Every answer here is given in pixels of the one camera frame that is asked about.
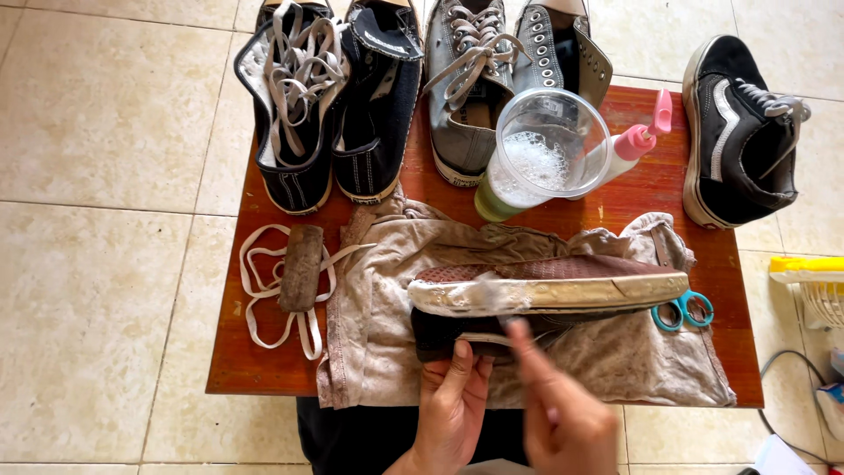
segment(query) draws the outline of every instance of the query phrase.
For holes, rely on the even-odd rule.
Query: black vans sneaker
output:
[[[422,77],[419,22],[404,0],[355,0],[347,21],[351,77],[337,110],[334,173],[346,196],[371,205],[398,183]]]
[[[265,0],[257,31],[235,59],[255,101],[255,162],[285,213],[316,211],[331,193],[333,107],[349,76],[342,26],[322,0]]]
[[[741,226],[797,198],[795,145],[811,111],[767,89],[735,36],[712,38],[689,61],[683,103],[692,143],[683,207],[703,227]]]

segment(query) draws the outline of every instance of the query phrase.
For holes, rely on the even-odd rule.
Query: wooden table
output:
[[[601,106],[601,114],[613,134],[630,125],[651,121],[656,91],[610,87]],[[514,216],[506,224],[556,232],[567,239],[580,230],[606,227],[619,233],[634,218],[648,211],[674,215],[674,230],[695,251],[697,266],[691,271],[690,284],[707,295],[717,308],[712,323],[713,342],[723,363],[730,386],[741,407],[763,407],[759,367],[747,301],[744,296],[739,252],[733,231],[713,231],[697,226],[683,212],[683,177],[689,160],[689,125],[682,99],[672,94],[674,119],[672,132],[659,139],[657,147],[641,158],[639,164],[609,182],[585,199],[552,199],[537,208]],[[401,171],[405,194],[435,206],[451,218],[473,227],[485,224],[474,210],[474,188],[453,187],[437,173],[432,159],[428,126],[427,100],[417,102],[407,150]],[[264,191],[261,173],[250,163],[246,171],[240,217],[231,250],[225,292],[220,307],[217,340],[208,374],[209,394],[250,394],[276,396],[315,396],[316,361],[302,353],[299,332],[294,329],[287,342],[267,350],[252,342],[243,311],[250,297],[241,287],[238,252],[244,239],[257,228],[277,223],[290,226],[307,223],[325,229],[325,244],[330,253],[338,251],[339,228],[348,223],[353,205],[334,186],[326,205],[310,216],[288,216],[276,208]],[[256,245],[282,248],[287,238],[280,232],[267,232]],[[272,263],[258,260],[258,271],[269,276]],[[320,292],[327,289],[322,273]],[[272,342],[284,333],[287,314],[282,314],[274,299],[263,299],[254,307],[258,328],[264,341]],[[316,306],[322,339],[325,341],[325,304]]]

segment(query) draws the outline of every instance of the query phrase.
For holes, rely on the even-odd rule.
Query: plastic cup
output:
[[[588,193],[609,169],[609,137],[598,111],[577,94],[523,91],[498,117],[475,210],[486,221],[501,222],[549,199]]]

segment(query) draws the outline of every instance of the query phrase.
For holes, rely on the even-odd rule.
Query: person's leg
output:
[[[299,438],[315,475],[383,473],[414,443],[418,407],[320,409],[315,397],[297,397]]]
[[[528,464],[522,442],[522,409],[487,409],[471,463],[503,458]]]

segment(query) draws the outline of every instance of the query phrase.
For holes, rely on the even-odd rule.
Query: soap foam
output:
[[[545,189],[563,189],[569,175],[569,161],[565,159],[560,144],[554,144],[554,149],[549,149],[542,134],[519,132],[504,139],[504,150],[510,163],[531,183]],[[487,167],[490,188],[496,197],[510,206],[523,209],[533,208],[552,198],[525,189],[503,167],[501,160],[505,158],[497,156],[498,153],[496,149]]]

